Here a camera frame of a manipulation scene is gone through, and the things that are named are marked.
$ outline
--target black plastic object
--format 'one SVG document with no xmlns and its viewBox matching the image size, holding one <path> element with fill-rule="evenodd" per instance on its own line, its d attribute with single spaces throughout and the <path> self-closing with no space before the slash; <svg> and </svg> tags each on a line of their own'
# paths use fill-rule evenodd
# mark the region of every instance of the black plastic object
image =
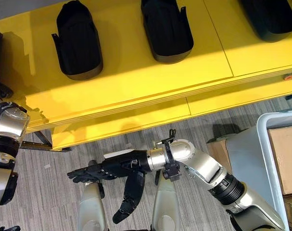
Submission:
<svg viewBox="0 0 292 231">
<path fill-rule="evenodd" d="M 292 32 L 292 9 L 287 0 L 241 0 L 258 36 L 276 42 Z"/>
<path fill-rule="evenodd" d="M 145 175 L 144 172 L 140 171 L 133 171 L 128 175 L 123 202 L 120 209 L 113 216 L 113 222 L 115 224 L 120 223 L 130 216 L 140 203 L 145 186 Z"/>
<path fill-rule="evenodd" d="M 59 36 L 52 37 L 61 71 L 74 80 L 98 75 L 103 69 L 99 34 L 87 7 L 78 0 L 63 5 L 57 28 Z"/>
<path fill-rule="evenodd" d="M 19 226 L 14 226 L 12 228 L 5 230 L 5 227 L 1 227 L 0 231 L 21 231 L 21 228 Z"/>
<path fill-rule="evenodd" d="M 154 58 L 166 64 L 183 60 L 194 45 L 186 7 L 179 11 L 176 0 L 142 0 L 141 11 Z"/>
<path fill-rule="evenodd" d="M 11 173 L 6 189 L 0 201 L 0 205 L 6 205 L 13 199 L 14 194 L 15 194 L 15 189 L 17 186 L 17 179 L 18 179 L 18 174 L 16 172 Z"/>
</svg>

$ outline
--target yellow table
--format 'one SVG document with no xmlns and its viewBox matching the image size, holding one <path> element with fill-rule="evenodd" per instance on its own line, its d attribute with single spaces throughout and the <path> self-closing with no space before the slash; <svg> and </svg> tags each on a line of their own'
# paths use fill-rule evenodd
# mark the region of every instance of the yellow table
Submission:
<svg viewBox="0 0 292 231">
<path fill-rule="evenodd" d="M 182 62 L 157 63 L 138 0 L 84 0 L 104 69 L 73 81 L 60 71 L 52 33 L 63 3 L 0 20 L 0 82 L 29 110 L 27 131 L 54 128 L 55 149 L 292 93 L 292 34 L 258 39 L 237 0 L 179 0 L 194 48 Z"/>
</svg>

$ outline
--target plastic container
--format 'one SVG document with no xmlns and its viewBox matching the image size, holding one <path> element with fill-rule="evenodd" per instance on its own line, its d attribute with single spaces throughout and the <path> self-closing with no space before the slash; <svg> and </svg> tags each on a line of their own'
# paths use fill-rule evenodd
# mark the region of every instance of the plastic container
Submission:
<svg viewBox="0 0 292 231">
<path fill-rule="evenodd" d="M 241 0 L 259 37 L 279 41 L 292 32 L 292 9 L 287 0 Z"/>
<path fill-rule="evenodd" d="M 255 127 L 226 142 L 232 173 L 275 208 L 286 231 L 289 226 L 267 129 L 289 126 L 292 126 L 292 111 L 263 114 Z"/>
</svg>

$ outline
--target black rubber sleeve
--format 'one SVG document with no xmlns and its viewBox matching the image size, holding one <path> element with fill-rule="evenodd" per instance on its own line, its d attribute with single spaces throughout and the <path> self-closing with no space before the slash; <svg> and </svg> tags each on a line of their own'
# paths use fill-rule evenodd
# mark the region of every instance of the black rubber sleeve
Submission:
<svg viewBox="0 0 292 231">
<path fill-rule="evenodd" d="M 244 190 L 244 185 L 227 173 L 225 178 L 209 192 L 223 205 L 230 205 L 243 195 Z"/>
</svg>

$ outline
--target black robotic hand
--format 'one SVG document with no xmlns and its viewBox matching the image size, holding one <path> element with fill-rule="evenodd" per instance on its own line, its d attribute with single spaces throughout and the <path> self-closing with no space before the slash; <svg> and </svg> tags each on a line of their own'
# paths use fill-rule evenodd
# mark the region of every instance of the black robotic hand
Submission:
<svg viewBox="0 0 292 231">
<path fill-rule="evenodd" d="M 88 181 L 98 182 L 99 180 L 113 180 L 116 176 L 109 174 L 102 168 L 102 164 L 98 164 L 95 160 L 89 162 L 88 167 L 80 168 L 67 173 L 74 183 L 86 183 Z"/>
<path fill-rule="evenodd" d="M 107 157 L 101 164 L 92 160 L 88 167 L 69 172 L 67 175 L 73 179 L 74 183 L 127 177 L 124 200 L 113 216 L 113 222 L 118 224 L 126 219 L 139 204 L 145 185 L 146 172 L 151 172 L 147 151 L 128 150 L 126 153 L 120 152 Z"/>
</svg>

